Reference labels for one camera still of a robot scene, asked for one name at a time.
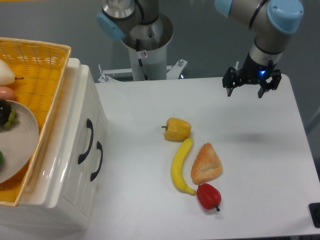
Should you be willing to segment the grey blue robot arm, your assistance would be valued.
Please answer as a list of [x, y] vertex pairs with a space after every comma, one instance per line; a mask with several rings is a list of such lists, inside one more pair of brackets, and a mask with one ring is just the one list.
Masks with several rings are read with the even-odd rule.
[[[276, 69], [291, 36], [304, 15], [299, 0], [217, 0], [214, 6], [255, 33], [242, 68], [230, 67], [222, 85], [230, 96], [243, 85], [258, 85], [258, 97], [276, 90], [281, 72]], [[121, 41], [129, 52], [133, 79], [168, 79], [167, 46], [173, 24], [161, 14], [156, 0], [106, 0], [96, 20], [112, 39]]]

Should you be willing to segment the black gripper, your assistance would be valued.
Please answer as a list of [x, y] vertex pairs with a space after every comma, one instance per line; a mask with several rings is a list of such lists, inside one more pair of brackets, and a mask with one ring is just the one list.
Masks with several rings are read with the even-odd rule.
[[252, 59], [248, 53], [240, 70], [229, 67], [222, 78], [222, 86], [230, 97], [235, 88], [242, 85], [260, 85], [257, 93], [262, 98], [269, 90], [276, 90], [282, 79], [280, 70], [274, 70], [274, 61], [268, 58], [266, 63], [260, 64]]

